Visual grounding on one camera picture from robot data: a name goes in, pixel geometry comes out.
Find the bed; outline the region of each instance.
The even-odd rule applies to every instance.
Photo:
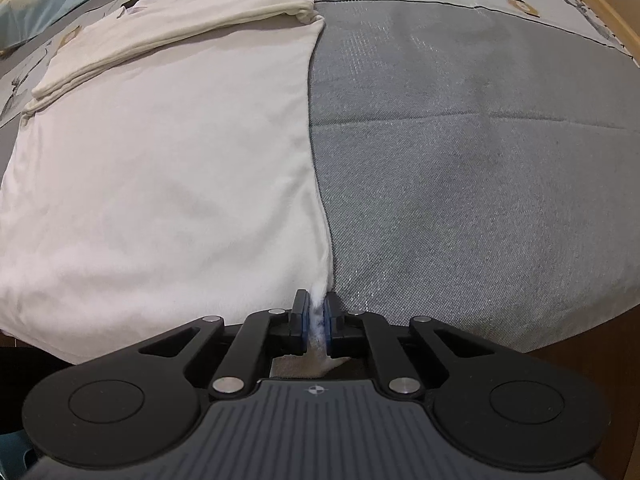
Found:
[[[640,43],[584,1],[629,53],[495,9],[319,0],[310,138],[346,307],[430,314],[587,375],[613,412],[596,464],[621,479],[640,420]],[[0,128],[3,169],[17,128]]]

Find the round black disc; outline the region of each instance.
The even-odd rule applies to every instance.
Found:
[[[465,360],[434,400],[442,429],[472,456],[503,468],[542,471],[584,460],[609,423],[602,396],[577,374],[517,357]]]
[[[179,442],[199,413],[181,370],[164,358],[142,356],[49,376],[27,396],[22,420],[46,455],[73,466],[111,468]]]

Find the white cloth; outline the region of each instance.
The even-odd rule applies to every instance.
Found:
[[[87,79],[158,46],[279,14],[302,23],[319,18],[314,0],[141,0],[87,27],[72,48],[61,49],[31,91],[34,99],[24,113],[35,113]]]
[[[98,29],[120,23],[54,59],[105,52]],[[307,77],[322,26],[277,16],[169,44],[22,124],[0,189],[0,328],[79,363],[201,316],[290,308],[298,288],[318,305],[332,254]]]

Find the logo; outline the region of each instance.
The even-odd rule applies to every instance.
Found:
[[[323,386],[320,386],[320,384],[314,384],[313,386],[308,387],[305,391],[317,397],[318,395],[324,394],[326,391],[326,388]]]

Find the gray fabric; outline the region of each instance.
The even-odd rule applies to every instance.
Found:
[[[346,306],[519,350],[640,303],[640,71],[483,9],[319,4],[312,145]]]
[[[20,117],[14,117],[0,128],[0,171],[4,174],[9,159],[14,151],[15,138],[18,136]]]

